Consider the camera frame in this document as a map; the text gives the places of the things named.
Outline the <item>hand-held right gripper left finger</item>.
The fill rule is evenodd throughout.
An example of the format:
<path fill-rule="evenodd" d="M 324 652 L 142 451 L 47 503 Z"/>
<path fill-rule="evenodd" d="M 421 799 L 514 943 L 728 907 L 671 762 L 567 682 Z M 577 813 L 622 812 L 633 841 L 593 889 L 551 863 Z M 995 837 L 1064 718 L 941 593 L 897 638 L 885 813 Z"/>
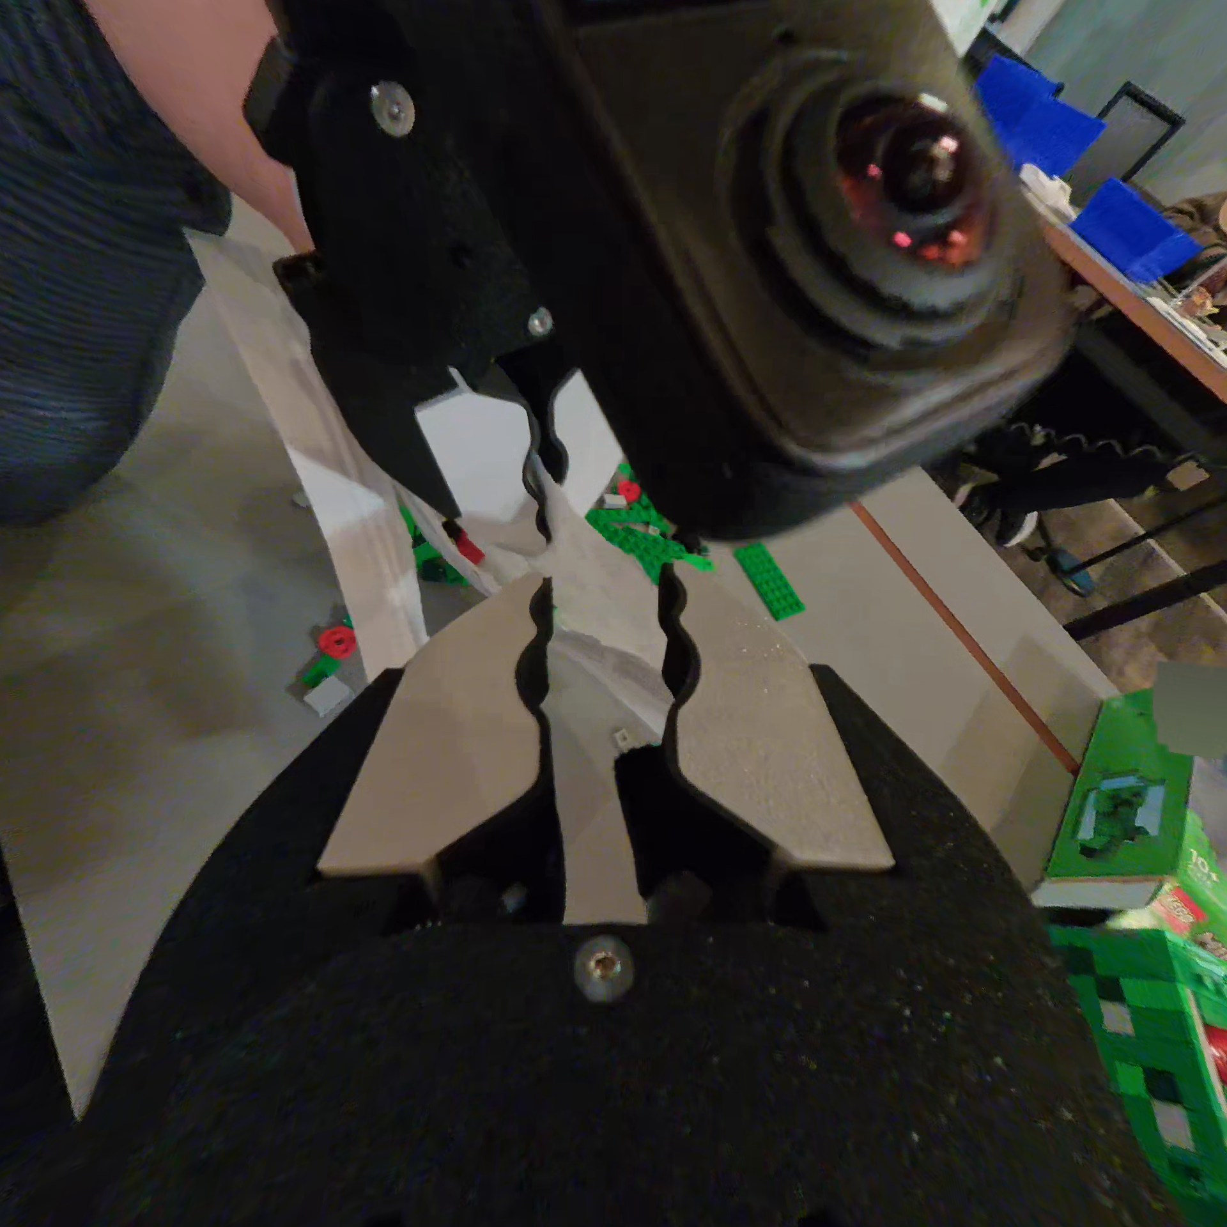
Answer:
<path fill-rule="evenodd" d="M 530 572 L 415 652 L 317 861 L 323 879 L 396 877 L 430 911 L 465 889 L 563 911 L 548 695 L 554 585 Z"/>

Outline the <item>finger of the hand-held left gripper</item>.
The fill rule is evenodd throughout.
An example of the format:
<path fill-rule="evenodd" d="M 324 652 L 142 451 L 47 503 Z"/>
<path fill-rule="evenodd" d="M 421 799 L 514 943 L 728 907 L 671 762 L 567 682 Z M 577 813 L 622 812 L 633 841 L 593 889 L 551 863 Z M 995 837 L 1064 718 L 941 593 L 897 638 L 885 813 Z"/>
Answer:
<path fill-rule="evenodd" d="M 530 479 L 548 476 L 574 511 L 589 511 L 624 452 L 579 365 L 561 344 L 529 344 L 501 356 L 498 369 L 529 414 Z"/>
<path fill-rule="evenodd" d="M 548 540 L 542 426 L 503 369 L 418 407 L 418 423 L 473 540 Z"/>

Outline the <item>wooden table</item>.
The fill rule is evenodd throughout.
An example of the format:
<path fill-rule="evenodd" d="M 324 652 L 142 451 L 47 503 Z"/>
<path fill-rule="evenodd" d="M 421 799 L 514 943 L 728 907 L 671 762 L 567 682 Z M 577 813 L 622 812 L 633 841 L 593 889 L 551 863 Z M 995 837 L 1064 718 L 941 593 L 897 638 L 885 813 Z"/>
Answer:
<path fill-rule="evenodd" d="M 1215 356 L 1207 344 L 1197 340 L 1194 328 L 1161 305 L 1159 298 L 1151 299 L 1142 286 L 1128 280 L 1096 249 L 1074 235 L 1069 226 L 1033 191 L 1023 188 L 1023 198 L 1036 211 L 1052 252 L 1224 404 L 1224 357 Z"/>

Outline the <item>black metal frame leg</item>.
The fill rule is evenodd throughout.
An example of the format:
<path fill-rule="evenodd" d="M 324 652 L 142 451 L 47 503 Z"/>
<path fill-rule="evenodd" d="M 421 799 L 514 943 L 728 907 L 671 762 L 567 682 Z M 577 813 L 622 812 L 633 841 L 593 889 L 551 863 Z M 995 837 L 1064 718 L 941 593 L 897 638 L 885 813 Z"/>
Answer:
<path fill-rule="evenodd" d="M 1164 533 L 1183 527 L 1205 514 L 1220 511 L 1224 505 L 1226 493 L 1220 492 L 1217 496 L 1205 501 L 1204 503 L 1189 508 L 1178 515 L 1172 515 L 1150 530 L 1137 531 L 1129 539 L 1103 549 L 1087 559 L 1068 556 L 1067 563 L 1052 563 L 1049 566 L 1050 574 L 1061 578 L 1067 590 L 1087 594 L 1087 591 L 1094 588 L 1091 571 L 1096 566 L 1110 562 L 1142 544 L 1154 544 Z M 1220 558 L 1214 562 L 1197 566 L 1192 572 L 1182 571 L 1180 574 L 1141 593 L 1126 595 L 1104 607 L 1074 617 L 1072 620 L 1064 623 L 1064 629 L 1075 641 L 1090 639 L 1107 631 L 1134 623 L 1142 617 L 1173 609 L 1175 606 L 1192 598 L 1210 594 L 1215 588 L 1224 587 L 1224 582 L 1226 559 Z"/>

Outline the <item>pile of toy bricks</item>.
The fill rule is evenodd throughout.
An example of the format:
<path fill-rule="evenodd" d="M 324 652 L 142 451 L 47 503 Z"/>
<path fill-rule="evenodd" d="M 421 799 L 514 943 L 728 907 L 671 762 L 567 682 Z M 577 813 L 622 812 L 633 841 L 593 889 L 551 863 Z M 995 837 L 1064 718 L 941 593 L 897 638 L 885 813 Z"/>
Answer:
<path fill-rule="evenodd" d="M 658 584 L 662 566 L 668 562 L 687 562 L 698 571 L 713 572 L 716 563 L 706 547 L 684 544 L 674 524 L 660 514 L 640 483 L 641 499 L 631 506 L 621 505 L 617 484 L 625 479 L 639 482 L 633 467 L 622 461 L 603 490 L 601 502 L 586 512 L 587 524 L 609 544 L 636 559 L 653 584 Z M 471 585 L 468 575 L 425 536 L 403 501 L 400 512 L 409 531 L 418 577 L 468 588 Z"/>

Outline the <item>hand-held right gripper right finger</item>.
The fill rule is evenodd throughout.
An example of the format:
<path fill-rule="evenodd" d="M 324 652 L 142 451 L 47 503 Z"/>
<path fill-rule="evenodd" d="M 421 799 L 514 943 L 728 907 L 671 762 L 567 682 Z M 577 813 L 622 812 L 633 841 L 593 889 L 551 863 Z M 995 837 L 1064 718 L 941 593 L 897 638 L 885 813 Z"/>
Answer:
<path fill-rule="evenodd" d="M 811 873 L 896 857 L 798 648 L 707 572 L 658 587 L 669 692 L 658 743 L 615 762 L 650 907 L 771 907 Z"/>

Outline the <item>dark blue ribbed shirt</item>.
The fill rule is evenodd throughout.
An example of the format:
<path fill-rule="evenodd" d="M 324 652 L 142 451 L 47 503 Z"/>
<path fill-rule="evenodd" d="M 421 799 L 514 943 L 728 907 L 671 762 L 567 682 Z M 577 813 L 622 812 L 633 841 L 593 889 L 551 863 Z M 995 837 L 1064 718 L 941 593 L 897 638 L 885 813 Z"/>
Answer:
<path fill-rule="evenodd" d="M 203 289 L 187 229 L 231 194 L 82 2 L 2 2 L 2 521 L 78 503 L 130 449 Z"/>

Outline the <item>blue plastic sheet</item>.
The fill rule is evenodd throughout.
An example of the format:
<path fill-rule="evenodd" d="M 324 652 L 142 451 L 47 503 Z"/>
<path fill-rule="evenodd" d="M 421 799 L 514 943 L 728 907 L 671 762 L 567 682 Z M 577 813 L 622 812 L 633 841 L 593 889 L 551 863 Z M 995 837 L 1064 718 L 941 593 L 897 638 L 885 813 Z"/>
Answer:
<path fill-rule="evenodd" d="M 1202 252 L 1192 235 L 1119 178 L 1106 179 L 1068 227 L 1138 283 L 1159 281 Z"/>
<path fill-rule="evenodd" d="M 1064 178 L 1107 127 L 1103 118 L 1061 99 L 1049 77 L 1007 55 L 986 62 L 976 93 L 1015 170 L 1033 165 Z"/>

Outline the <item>grey table with brown edge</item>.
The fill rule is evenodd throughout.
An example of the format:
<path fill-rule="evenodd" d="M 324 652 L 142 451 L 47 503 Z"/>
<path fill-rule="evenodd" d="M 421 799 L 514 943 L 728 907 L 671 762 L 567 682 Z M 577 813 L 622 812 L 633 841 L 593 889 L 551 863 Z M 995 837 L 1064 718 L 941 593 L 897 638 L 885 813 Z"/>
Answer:
<path fill-rule="evenodd" d="M 1100 705 L 1116 693 L 1103 669 L 923 471 L 907 471 L 849 509 L 986 682 L 989 698 L 1074 778 Z"/>

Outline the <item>white paper bag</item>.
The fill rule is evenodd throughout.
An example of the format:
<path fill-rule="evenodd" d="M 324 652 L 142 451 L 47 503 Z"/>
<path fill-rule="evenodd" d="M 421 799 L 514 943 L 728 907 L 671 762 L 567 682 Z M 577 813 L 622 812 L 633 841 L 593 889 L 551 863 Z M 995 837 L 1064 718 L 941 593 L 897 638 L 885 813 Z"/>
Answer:
<path fill-rule="evenodd" d="M 427 642 L 425 613 L 403 501 L 425 536 L 482 594 L 538 572 L 555 585 L 558 644 L 650 734 L 660 737 L 669 695 L 658 595 L 636 559 L 609 544 L 542 477 L 548 540 L 473 540 L 473 563 L 449 541 L 443 514 L 362 451 L 308 353 L 305 327 L 272 273 L 267 249 L 234 236 L 194 235 L 208 295 L 266 406 L 322 530 L 368 680 L 403 666 Z"/>

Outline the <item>black framed board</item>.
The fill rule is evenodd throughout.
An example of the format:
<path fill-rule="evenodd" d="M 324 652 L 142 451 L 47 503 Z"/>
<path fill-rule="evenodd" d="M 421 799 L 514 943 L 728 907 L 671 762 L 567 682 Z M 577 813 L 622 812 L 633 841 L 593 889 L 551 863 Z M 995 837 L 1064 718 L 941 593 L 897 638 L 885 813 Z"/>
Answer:
<path fill-rule="evenodd" d="M 1183 113 L 1135 81 L 1119 86 L 1097 116 L 1103 130 L 1065 175 L 1078 208 L 1109 179 L 1131 182 L 1186 125 Z"/>

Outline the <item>green pixel-pattern toy box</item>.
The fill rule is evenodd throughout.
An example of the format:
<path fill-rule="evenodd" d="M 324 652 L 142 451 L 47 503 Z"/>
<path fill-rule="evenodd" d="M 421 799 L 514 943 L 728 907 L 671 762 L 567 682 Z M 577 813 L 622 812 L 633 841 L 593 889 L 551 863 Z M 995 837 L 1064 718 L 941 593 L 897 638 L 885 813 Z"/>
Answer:
<path fill-rule="evenodd" d="M 1224 761 L 1104 699 L 1033 904 L 1134 1134 L 1188 1224 L 1226 1224 Z"/>

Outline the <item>grey desk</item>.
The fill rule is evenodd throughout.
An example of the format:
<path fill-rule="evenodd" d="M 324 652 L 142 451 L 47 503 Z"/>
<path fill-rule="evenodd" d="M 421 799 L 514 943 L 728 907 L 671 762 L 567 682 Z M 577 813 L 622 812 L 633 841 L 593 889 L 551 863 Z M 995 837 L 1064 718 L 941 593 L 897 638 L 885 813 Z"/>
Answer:
<path fill-rule="evenodd" d="M 3 851 L 72 1114 L 194 874 L 326 725 L 289 689 L 341 597 L 298 486 L 206 289 L 114 474 L 56 522 L 3 531 Z M 1072 778 L 850 509 L 770 549 L 806 606 L 782 632 L 1033 886 Z"/>

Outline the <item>large green studded plate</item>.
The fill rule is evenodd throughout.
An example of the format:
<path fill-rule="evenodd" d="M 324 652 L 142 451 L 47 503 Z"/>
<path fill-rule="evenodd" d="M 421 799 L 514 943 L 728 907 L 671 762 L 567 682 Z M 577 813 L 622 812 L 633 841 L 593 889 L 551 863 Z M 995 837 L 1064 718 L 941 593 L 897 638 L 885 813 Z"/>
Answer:
<path fill-rule="evenodd" d="M 736 546 L 732 556 L 771 619 L 786 620 L 805 612 L 802 597 L 763 541 Z"/>

